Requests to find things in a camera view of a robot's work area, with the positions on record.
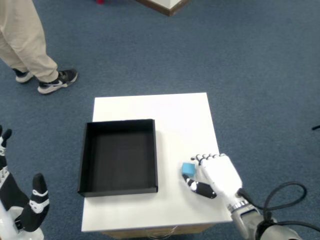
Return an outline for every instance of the open box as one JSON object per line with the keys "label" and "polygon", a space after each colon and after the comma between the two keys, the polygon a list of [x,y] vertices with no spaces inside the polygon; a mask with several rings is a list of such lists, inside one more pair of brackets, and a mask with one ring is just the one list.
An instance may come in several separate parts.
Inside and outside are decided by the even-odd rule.
{"label": "open box", "polygon": [[153,119],[86,124],[78,193],[84,197],[158,192]]}

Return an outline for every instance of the blue carpet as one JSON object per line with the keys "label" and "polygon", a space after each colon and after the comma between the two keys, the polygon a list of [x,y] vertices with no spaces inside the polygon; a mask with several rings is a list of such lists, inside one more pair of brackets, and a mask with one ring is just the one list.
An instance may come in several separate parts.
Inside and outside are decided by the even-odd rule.
{"label": "blue carpet", "polygon": [[[13,129],[9,169],[26,193],[47,180],[48,240],[105,240],[82,233],[77,194],[84,125],[94,97],[207,92],[219,149],[254,199],[301,181],[307,199],[278,220],[320,222],[320,2],[193,0],[166,17],[133,0],[34,0],[47,52],[78,81],[48,96],[0,63],[0,123]],[[294,198],[288,189],[273,204]],[[304,239],[320,233],[293,227]],[[240,240],[232,223],[173,240]]]}

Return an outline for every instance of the khaki trousers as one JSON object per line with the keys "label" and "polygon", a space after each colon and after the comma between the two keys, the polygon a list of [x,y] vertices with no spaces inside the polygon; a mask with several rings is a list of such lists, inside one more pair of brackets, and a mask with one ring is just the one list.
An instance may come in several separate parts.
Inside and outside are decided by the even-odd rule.
{"label": "khaki trousers", "polygon": [[42,82],[58,77],[32,0],[0,0],[0,58],[12,69],[30,71]]}

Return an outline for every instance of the beige pants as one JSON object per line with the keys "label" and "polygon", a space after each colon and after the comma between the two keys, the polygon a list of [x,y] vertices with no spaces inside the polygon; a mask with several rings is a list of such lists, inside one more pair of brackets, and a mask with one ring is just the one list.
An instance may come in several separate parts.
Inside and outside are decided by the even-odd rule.
{"label": "beige pants", "polygon": [[58,77],[57,64],[46,53],[44,30],[32,0],[0,0],[0,58],[42,82]]}

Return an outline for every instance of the silver metal joint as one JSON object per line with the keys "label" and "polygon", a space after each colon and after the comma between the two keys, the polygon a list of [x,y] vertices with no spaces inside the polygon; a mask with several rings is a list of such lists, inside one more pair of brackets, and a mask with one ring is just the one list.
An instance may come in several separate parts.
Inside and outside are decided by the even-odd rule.
{"label": "silver metal joint", "polygon": [[228,206],[228,210],[230,211],[230,213],[234,212],[235,210],[239,209],[239,208],[243,208],[244,206],[248,205],[249,202],[247,200],[242,200],[237,202],[236,204],[234,204],[233,206],[229,205]]}

